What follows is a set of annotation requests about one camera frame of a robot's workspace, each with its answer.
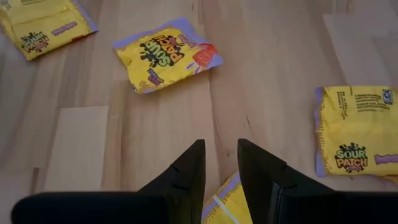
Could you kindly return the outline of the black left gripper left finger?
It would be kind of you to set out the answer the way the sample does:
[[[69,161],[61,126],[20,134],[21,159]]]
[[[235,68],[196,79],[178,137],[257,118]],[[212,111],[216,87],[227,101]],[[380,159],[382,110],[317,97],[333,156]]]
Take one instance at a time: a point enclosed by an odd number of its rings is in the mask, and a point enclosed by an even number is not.
[[[137,192],[44,192],[19,200],[12,223],[200,223],[205,141],[196,140]]]

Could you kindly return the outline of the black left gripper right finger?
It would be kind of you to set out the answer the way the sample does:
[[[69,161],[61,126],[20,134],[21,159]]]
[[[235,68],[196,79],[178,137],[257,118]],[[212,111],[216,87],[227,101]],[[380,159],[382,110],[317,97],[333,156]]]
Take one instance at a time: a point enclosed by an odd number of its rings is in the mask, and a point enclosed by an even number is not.
[[[253,223],[397,223],[397,193],[333,190],[247,139],[239,177]]]

